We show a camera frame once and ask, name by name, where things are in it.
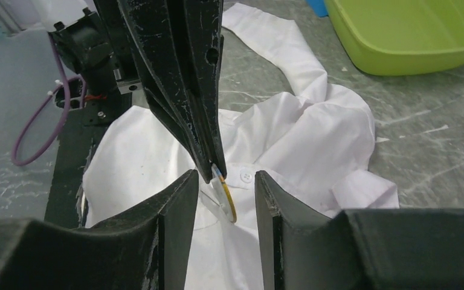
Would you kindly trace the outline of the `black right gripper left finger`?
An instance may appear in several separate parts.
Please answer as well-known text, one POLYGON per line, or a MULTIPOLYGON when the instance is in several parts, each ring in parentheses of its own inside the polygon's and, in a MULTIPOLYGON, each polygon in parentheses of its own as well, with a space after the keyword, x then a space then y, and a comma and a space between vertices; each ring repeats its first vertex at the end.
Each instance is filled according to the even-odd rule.
POLYGON ((183 289, 198 191, 189 170, 91 228, 0 219, 0 289, 183 289))

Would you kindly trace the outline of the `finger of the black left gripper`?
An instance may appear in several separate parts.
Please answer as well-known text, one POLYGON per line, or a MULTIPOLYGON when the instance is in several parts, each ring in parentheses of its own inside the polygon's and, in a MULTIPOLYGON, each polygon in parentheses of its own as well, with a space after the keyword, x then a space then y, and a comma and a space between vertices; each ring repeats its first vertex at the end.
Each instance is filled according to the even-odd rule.
POLYGON ((223 2, 168 1, 167 8, 184 85, 174 105, 198 171, 203 179, 212 179, 213 165, 226 168, 218 125, 223 2))
POLYGON ((167 3, 117 2, 134 45, 133 58, 150 110, 190 154, 182 117, 174 105, 182 97, 184 85, 176 59, 167 3))

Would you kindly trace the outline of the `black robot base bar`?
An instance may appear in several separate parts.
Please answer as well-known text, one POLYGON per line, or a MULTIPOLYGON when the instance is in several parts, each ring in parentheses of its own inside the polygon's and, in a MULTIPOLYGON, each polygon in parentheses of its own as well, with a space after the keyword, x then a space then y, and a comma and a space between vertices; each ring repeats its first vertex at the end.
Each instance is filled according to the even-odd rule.
POLYGON ((94 97, 71 111, 58 137, 59 148, 44 221, 77 228, 86 222, 83 174, 110 124, 132 106, 132 93, 94 97))

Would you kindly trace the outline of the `white button-up shirt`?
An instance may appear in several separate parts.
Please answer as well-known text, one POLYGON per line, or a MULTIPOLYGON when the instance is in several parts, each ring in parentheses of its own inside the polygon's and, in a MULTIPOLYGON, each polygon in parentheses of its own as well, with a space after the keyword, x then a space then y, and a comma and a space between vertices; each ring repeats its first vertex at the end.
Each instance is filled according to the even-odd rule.
MULTIPOLYGON (((372 174, 375 119, 354 91, 330 84, 297 24, 234 4, 222 25, 277 66, 292 90, 244 112, 219 111, 226 182, 237 221, 229 222, 202 182, 186 289, 262 289, 254 202, 264 170, 288 193, 330 218, 344 208, 398 208, 395 183, 372 174)), ((165 189, 194 169, 189 153, 154 117, 133 106, 106 131, 83 176, 86 227, 165 189)))

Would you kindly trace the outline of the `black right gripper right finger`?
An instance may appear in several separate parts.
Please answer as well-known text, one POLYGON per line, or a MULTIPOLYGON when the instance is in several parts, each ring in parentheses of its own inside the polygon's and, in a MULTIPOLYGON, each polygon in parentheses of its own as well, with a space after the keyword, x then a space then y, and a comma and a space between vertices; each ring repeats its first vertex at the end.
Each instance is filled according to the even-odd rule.
POLYGON ((315 211, 256 173, 265 289, 464 289, 464 209, 315 211))

